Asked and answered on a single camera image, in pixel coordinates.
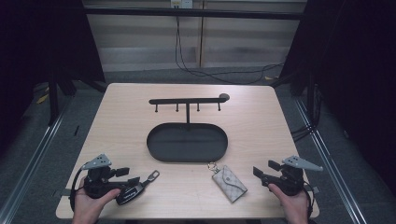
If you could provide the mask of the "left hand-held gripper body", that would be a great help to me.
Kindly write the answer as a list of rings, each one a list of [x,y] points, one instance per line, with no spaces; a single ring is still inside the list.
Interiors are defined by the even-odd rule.
[[[110,178],[116,177],[117,170],[112,169],[111,164],[106,154],[102,153],[82,166],[82,169],[88,172],[83,188],[89,197],[98,199],[112,189],[123,189],[128,185],[127,181],[109,181]]]

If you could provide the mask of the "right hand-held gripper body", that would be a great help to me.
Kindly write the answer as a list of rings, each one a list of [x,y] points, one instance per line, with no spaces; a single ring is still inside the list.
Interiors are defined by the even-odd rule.
[[[290,156],[282,160],[280,177],[264,174],[262,185],[267,187],[269,184],[277,185],[284,194],[295,196],[304,188],[304,170],[321,172],[322,166],[318,166],[310,161],[298,156]]]

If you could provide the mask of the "black car key with clip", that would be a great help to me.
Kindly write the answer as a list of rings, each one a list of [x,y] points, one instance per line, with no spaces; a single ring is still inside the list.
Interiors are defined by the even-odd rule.
[[[160,172],[158,170],[153,171],[148,178],[144,181],[141,182],[134,187],[126,187],[125,189],[122,189],[120,191],[120,194],[118,195],[118,197],[116,198],[116,202],[118,205],[124,205],[130,201],[132,201],[133,199],[135,199],[137,196],[139,196],[144,189],[146,188],[146,186],[153,182],[158,176],[160,175]]]

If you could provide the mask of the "patterned grey key pouch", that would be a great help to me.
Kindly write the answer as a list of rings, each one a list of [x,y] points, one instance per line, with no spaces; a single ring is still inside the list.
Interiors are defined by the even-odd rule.
[[[218,167],[215,162],[210,162],[207,167],[213,172],[212,179],[231,203],[248,192],[247,187],[227,165]]]

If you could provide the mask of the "black key rack with tray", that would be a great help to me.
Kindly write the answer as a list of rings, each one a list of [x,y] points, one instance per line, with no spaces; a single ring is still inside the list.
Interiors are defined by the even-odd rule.
[[[192,123],[191,105],[200,111],[202,104],[220,105],[227,102],[230,96],[221,93],[212,98],[172,98],[150,99],[158,111],[160,105],[184,105],[185,122],[165,122],[154,127],[148,134],[147,147],[149,154],[158,161],[164,162],[212,162],[221,159],[228,147],[228,136],[219,126],[211,123]]]

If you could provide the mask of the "person's right hand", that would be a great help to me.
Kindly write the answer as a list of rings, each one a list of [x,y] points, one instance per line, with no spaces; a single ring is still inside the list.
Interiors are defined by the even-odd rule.
[[[268,189],[279,199],[288,224],[308,224],[309,201],[303,191],[295,196],[288,196],[275,184],[269,184]]]

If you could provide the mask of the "person's left hand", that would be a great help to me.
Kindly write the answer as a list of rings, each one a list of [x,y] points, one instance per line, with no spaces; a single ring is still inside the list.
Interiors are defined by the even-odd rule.
[[[75,196],[75,210],[72,224],[94,224],[104,207],[114,200],[119,194],[119,189],[112,189],[99,199],[89,197],[83,188],[85,178],[80,180]]]

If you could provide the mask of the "black metal stand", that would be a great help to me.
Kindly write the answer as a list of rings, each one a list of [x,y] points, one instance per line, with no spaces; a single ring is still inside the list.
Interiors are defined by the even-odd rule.
[[[64,95],[74,96],[77,92],[74,80],[81,81],[89,87],[99,91],[105,92],[106,87],[99,84],[97,81],[84,77],[81,73],[69,69],[51,69],[48,74],[49,78],[49,105],[50,117],[49,126],[55,123],[56,119],[60,117],[58,89],[61,89]]]
[[[285,68],[282,69],[281,75],[270,86],[277,88],[283,84],[290,85],[290,93],[293,96],[301,96],[306,93],[306,109],[307,115],[311,122],[316,118],[315,112],[315,76],[312,72],[306,71],[303,68],[293,69],[286,73]]]

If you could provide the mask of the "black curtain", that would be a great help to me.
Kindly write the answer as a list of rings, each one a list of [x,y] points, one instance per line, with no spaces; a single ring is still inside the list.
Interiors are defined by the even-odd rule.
[[[318,85],[396,196],[396,0],[306,0],[281,76]]]
[[[0,155],[17,135],[34,86],[64,93],[105,80],[82,0],[0,0]]]

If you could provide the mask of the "aluminium floor rail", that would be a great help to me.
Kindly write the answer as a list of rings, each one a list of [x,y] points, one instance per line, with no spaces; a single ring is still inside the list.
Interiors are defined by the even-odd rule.
[[[368,224],[361,207],[359,206],[350,187],[347,185],[345,179],[341,175],[320,132],[317,129],[311,129],[310,135],[353,223]]]
[[[71,99],[67,98],[63,107],[60,109],[59,114],[46,128],[46,131],[43,134],[39,144],[35,148],[35,153],[27,163],[16,186],[7,197],[4,206],[0,209],[0,224],[11,224],[24,195],[29,189],[32,177],[35,174],[37,167],[42,162],[55,134],[58,132],[59,127],[62,124],[62,121],[64,119],[64,113],[68,109],[70,103]]]

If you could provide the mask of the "black horizontal frame bar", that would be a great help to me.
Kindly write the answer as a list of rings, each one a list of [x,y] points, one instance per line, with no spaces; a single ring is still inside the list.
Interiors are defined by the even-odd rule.
[[[197,18],[238,18],[263,20],[299,21],[305,18],[304,13],[239,11],[216,9],[175,9],[175,8],[140,8],[140,7],[84,7],[86,14],[95,15],[131,15],[131,16],[169,16]]]

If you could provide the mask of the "white wall outlet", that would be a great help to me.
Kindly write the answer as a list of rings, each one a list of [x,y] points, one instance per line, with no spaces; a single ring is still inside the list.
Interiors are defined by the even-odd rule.
[[[192,9],[193,1],[192,0],[170,0],[170,6],[171,6],[171,8]]]

